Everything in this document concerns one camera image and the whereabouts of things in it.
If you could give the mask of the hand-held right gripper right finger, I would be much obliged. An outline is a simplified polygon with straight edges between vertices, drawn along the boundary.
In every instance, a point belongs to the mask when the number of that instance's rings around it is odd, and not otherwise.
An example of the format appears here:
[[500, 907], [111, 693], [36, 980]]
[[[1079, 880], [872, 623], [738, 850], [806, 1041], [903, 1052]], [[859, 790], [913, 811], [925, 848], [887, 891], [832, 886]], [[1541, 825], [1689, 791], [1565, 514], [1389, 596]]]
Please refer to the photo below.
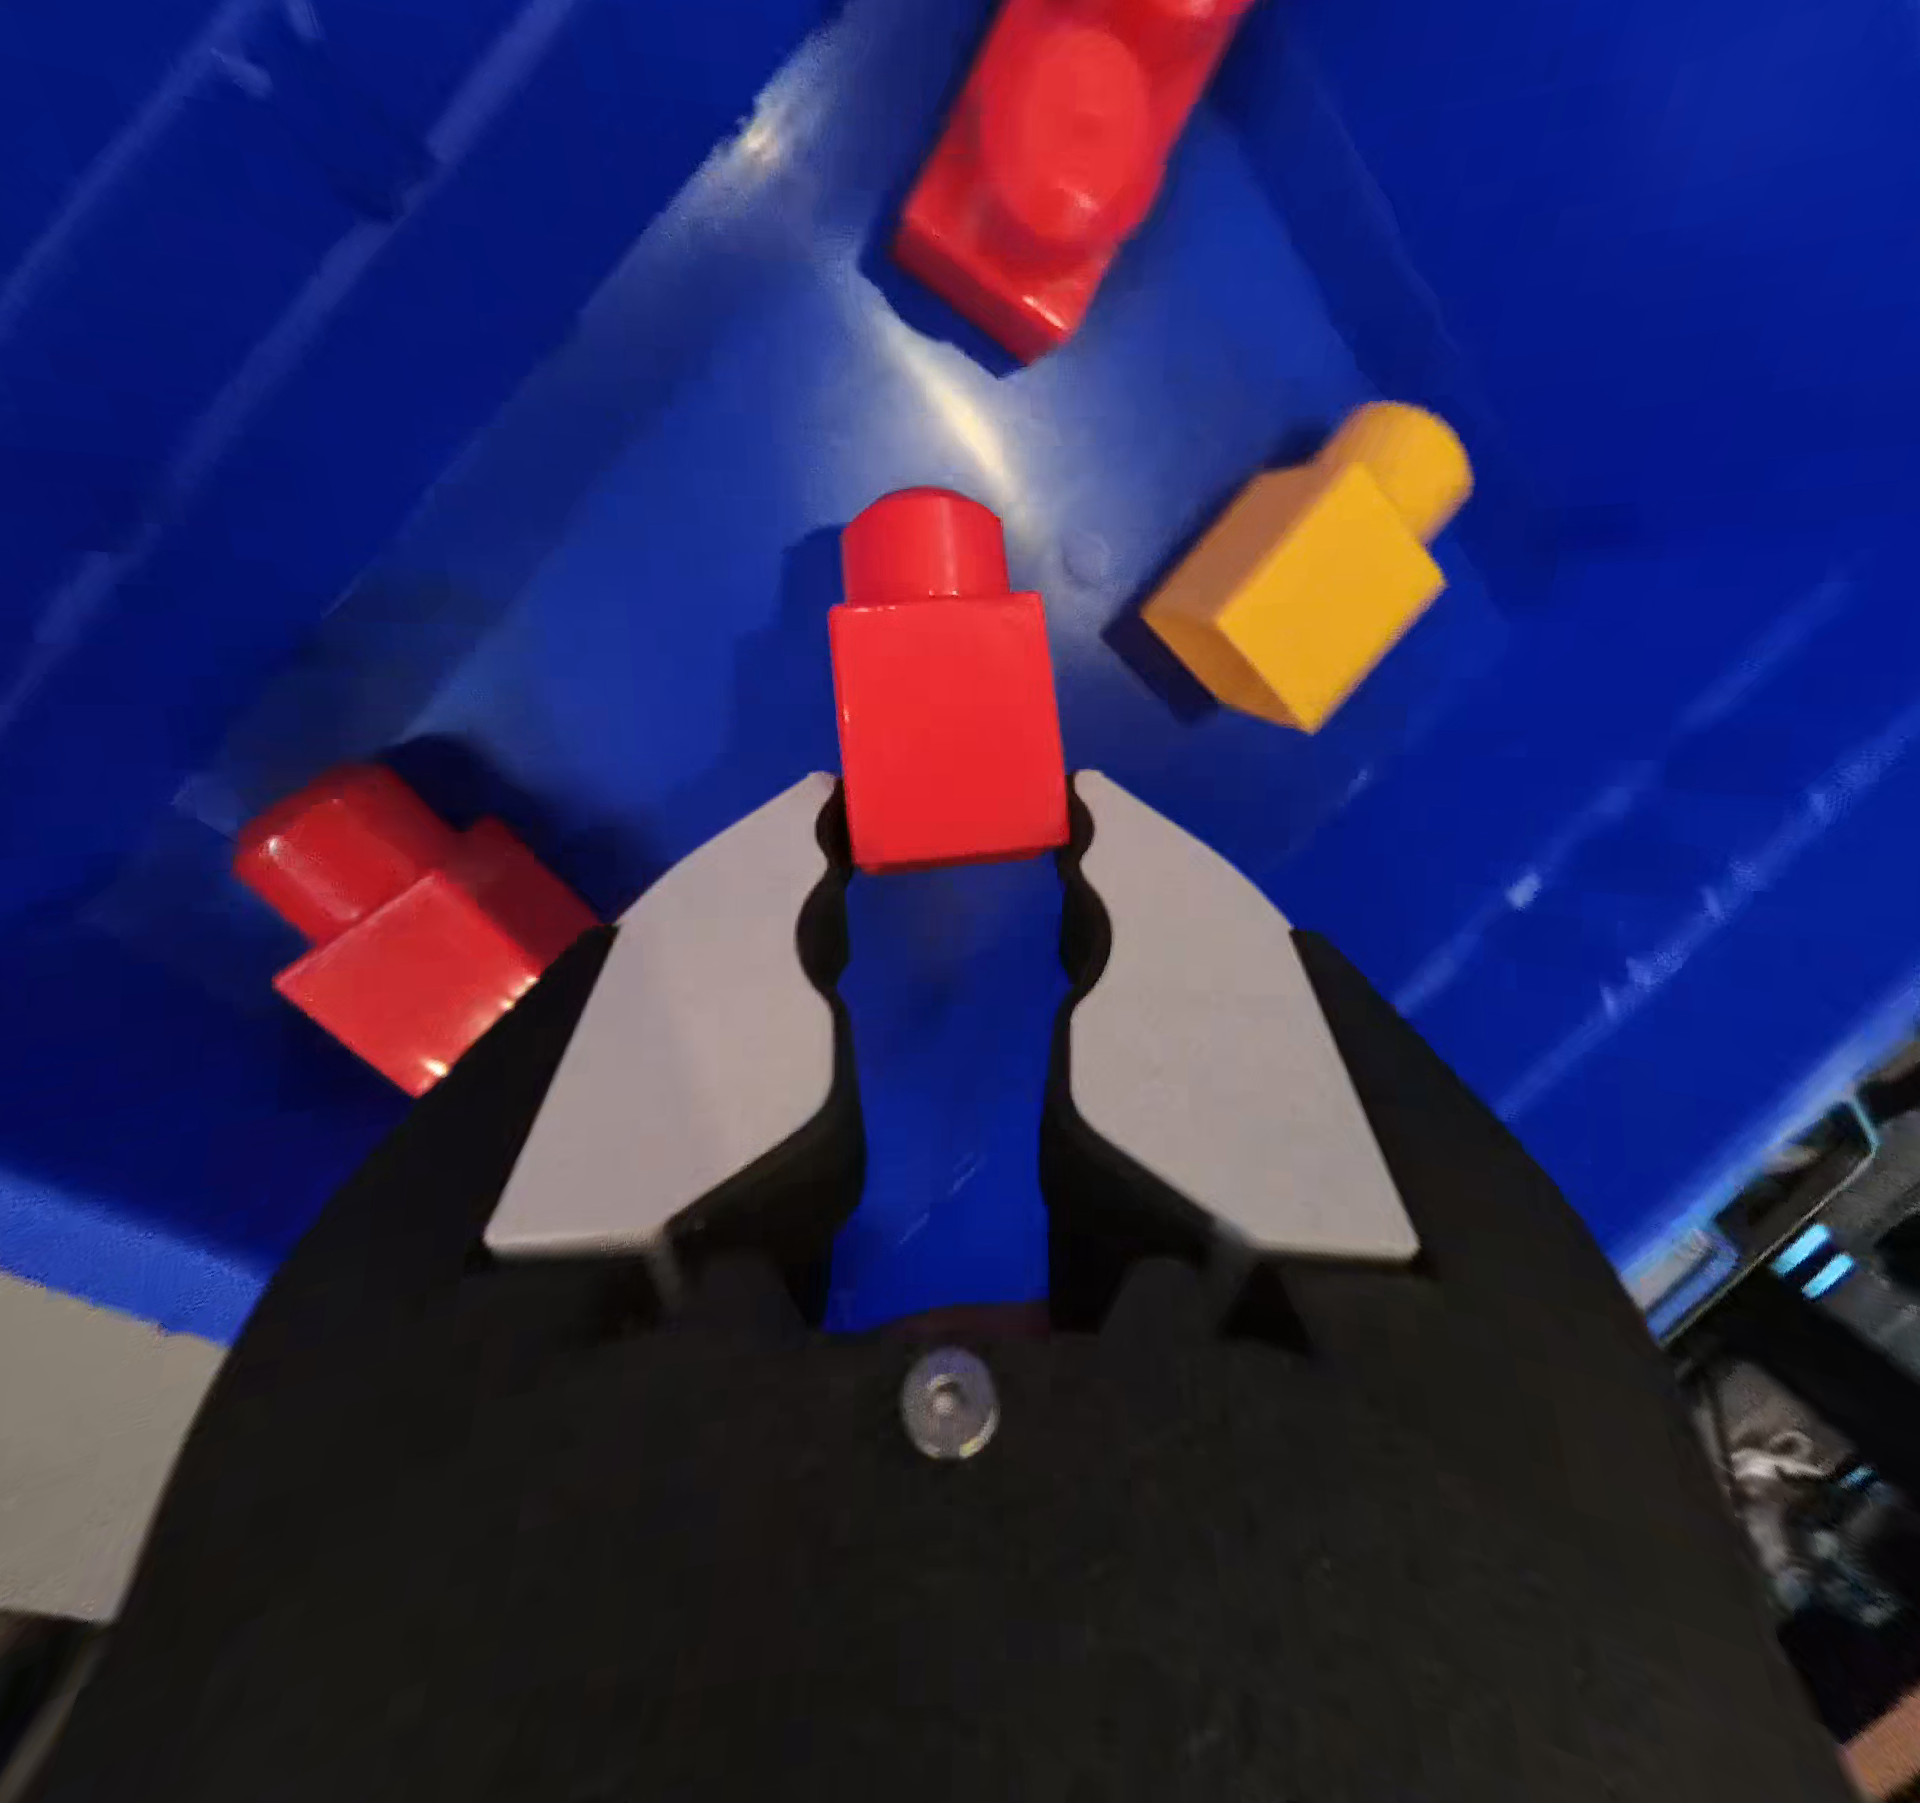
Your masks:
[[1069, 784], [1040, 1130], [1045, 1306], [1094, 1331], [1181, 1264], [1287, 1330], [1281, 1264], [1405, 1271], [1421, 1242], [1303, 962], [1256, 882], [1114, 776]]

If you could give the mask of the red two-stud block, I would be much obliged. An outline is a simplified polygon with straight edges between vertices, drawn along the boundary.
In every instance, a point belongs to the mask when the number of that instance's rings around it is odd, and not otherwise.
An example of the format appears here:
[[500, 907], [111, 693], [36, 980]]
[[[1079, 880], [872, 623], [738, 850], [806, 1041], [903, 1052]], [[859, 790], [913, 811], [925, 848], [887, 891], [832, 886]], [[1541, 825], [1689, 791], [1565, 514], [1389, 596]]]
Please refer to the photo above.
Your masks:
[[1086, 323], [1257, 0], [1003, 0], [893, 259], [1026, 365]]

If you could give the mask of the yellow one-stud block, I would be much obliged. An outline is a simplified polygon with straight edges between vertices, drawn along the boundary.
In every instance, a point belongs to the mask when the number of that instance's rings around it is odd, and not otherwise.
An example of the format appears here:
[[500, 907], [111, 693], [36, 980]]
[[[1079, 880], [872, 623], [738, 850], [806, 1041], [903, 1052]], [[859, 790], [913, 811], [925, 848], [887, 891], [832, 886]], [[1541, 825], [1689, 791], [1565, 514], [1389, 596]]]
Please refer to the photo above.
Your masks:
[[1452, 424], [1359, 406], [1305, 462], [1235, 494], [1142, 617], [1216, 705], [1314, 733], [1446, 590], [1435, 543], [1473, 492]]

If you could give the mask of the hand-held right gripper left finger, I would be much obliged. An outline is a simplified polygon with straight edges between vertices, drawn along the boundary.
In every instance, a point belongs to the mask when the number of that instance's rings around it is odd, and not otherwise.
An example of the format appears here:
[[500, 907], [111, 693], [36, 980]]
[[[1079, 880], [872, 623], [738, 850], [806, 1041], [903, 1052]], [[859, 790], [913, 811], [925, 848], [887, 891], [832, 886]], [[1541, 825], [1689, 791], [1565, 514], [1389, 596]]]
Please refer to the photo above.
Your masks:
[[844, 785], [811, 772], [656, 880], [485, 1232], [505, 1264], [638, 1258], [672, 1303], [753, 1253], [809, 1323], [866, 1184]]

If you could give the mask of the blue plastic bin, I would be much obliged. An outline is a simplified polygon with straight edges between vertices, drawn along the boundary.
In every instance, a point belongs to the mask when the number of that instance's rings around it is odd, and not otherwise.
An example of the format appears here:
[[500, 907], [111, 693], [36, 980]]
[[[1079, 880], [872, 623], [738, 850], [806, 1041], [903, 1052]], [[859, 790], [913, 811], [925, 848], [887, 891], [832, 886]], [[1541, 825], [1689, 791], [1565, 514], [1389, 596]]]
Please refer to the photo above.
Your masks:
[[[228, 1343], [406, 1110], [244, 820], [388, 761], [620, 912], [835, 769], [906, 484], [1622, 1268], [1916, 1029], [1916, 0], [1263, 0], [1025, 370], [885, 258], [995, 3], [5, 0], [5, 1271]], [[1448, 586], [1224, 708], [1142, 608], [1372, 401]]]

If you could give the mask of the red one-stud block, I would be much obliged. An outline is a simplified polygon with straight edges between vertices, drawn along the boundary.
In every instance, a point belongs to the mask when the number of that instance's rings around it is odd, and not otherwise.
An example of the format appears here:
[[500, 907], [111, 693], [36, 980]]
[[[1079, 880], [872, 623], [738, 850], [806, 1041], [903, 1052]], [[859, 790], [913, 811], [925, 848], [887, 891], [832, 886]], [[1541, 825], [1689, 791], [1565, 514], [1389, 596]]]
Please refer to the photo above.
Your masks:
[[411, 1097], [599, 926], [516, 832], [456, 828], [378, 762], [248, 820], [236, 875], [303, 937], [275, 990]]
[[1069, 772], [1044, 596], [1003, 522], [906, 489], [844, 529], [829, 649], [852, 862], [866, 875], [1048, 856]]

